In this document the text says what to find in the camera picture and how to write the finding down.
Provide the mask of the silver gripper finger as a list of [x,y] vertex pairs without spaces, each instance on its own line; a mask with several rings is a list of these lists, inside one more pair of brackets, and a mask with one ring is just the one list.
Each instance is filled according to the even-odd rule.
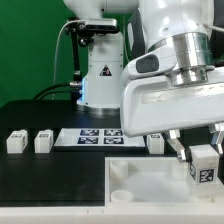
[[209,131],[212,134],[211,144],[219,155],[223,154],[222,142],[224,141],[224,122],[212,124],[209,126]]
[[166,133],[166,136],[167,136],[167,142],[176,151],[178,160],[180,162],[185,162],[186,161],[185,148],[179,141],[180,131],[178,129],[169,130]]

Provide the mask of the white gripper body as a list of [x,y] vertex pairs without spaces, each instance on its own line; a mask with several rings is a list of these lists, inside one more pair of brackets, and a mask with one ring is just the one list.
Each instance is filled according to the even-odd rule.
[[120,120],[128,137],[208,126],[224,122],[224,68],[208,81],[173,87],[166,76],[130,82],[122,95]]

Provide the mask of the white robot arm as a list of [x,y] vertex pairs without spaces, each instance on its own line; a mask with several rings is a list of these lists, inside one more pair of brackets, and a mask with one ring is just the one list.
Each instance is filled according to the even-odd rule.
[[183,129],[224,139],[224,0],[63,0],[89,49],[81,108],[117,110],[129,136],[166,133],[181,160]]

